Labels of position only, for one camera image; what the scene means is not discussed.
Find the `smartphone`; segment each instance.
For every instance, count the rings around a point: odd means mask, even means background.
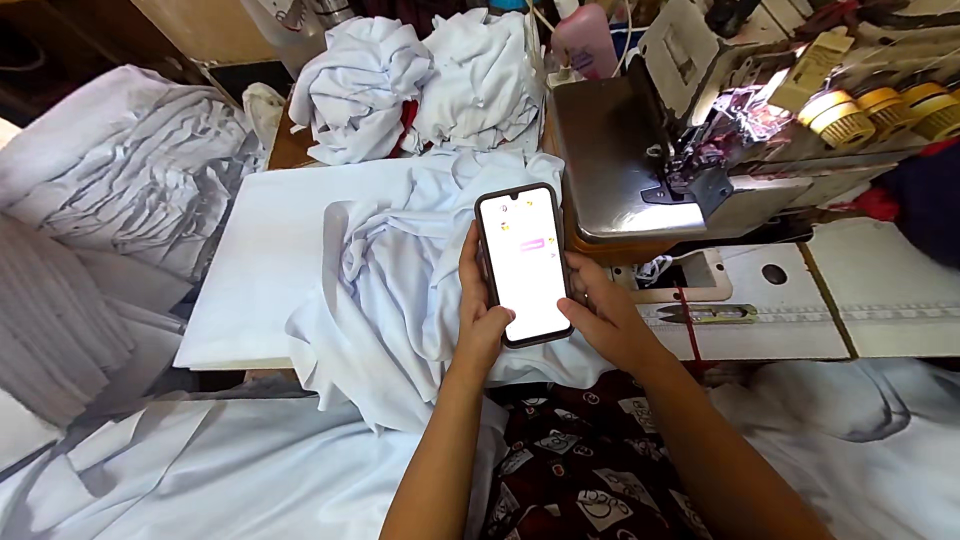
[[[573,327],[557,309],[557,301],[570,296],[570,285],[553,187],[540,183],[487,193],[474,211],[492,304],[516,313],[503,344],[519,349],[570,336]]]

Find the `patterned clothing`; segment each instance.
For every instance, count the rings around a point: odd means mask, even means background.
[[[587,390],[519,384],[492,398],[510,410],[510,452],[494,471],[482,539],[710,539],[626,373]]]

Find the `red thread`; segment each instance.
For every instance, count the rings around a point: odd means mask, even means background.
[[[684,288],[677,287],[677,294],[680,295],[680,306],[684,309],[684,320],[686,320],[686,332],[690,335],[690,348],[693,349],[693,366],[689,371],[693,377],[699,379],[716,362],[704,362],[703,357],[700,356],[700,347],[697,346],[697,333],[693,331],[693,317],[690,316],[690,306],[686,303]]]

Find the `folded fabric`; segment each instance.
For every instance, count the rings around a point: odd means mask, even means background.
[[[420,99],[430,54],[414,28],[383,17],[356,17],[326,31],[327,50],[294,86],[290,118],[319,144],[307,154],[339,165],[385,158],[403,133],[404,101]]]
[[[710,399],[837,540],[956,538],[960,377],[912,358],[793,363]]]
[[[292,355],[304,388],[321,407],[350,400],[375,429],[422,431],[457,339],[457,265],[480,195],[547,182],[560,192],[563,162],[519,151],[453,154],[406,178],[408,195],[377,190],[324,209],[323,265],[315,289],[287,322],[309,348]],[[611,369],[575,333],[504,351],[489,384],[549,380],[586,388]]]
[[[77,257],[0,216],[0,387],[50,424],[81,414],[134,347]]]
[[[466,538],[506,420],[484,403]],[[0,483],[0,539],[375,540],[419,442],[316,398],[153,402]]]
[[[0,150],[0,209],[64,243],[196,278],[262,152],[243,112],[214,88],[125,65]]]
[[[427,141],[490,150],[517,138],[537,117],[541,99],[527,61],[523,15],[488,16],[486,8],[434,17],[423,40],[435,71],[404,149]]]

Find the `electrical cord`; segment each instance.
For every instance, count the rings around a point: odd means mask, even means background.
[[[634,32],[634,15],[630,13],[630,3],[623,0],[623,7],[627,10],[627,41],[623,44],[623,54],[620,55],[620,61],[616,63],[616,68],[613,69],[611,77],[620,74],[620,67],[623,65],[623,60],[627,58],[627,51],[630,50],[630,35]]]

